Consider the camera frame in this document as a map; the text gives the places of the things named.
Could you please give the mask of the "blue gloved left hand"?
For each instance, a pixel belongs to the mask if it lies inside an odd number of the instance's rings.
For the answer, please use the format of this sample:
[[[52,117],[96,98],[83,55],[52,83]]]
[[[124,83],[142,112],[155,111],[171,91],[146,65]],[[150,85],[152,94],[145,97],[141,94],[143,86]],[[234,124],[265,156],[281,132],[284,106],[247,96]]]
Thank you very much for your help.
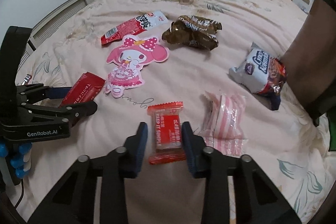
[[[15,174],[18,179],[22,179],[29,174],[31,169],[32,146],[32,143],[21,144],[15,156],[10,160],[10,164],[15,169]]]

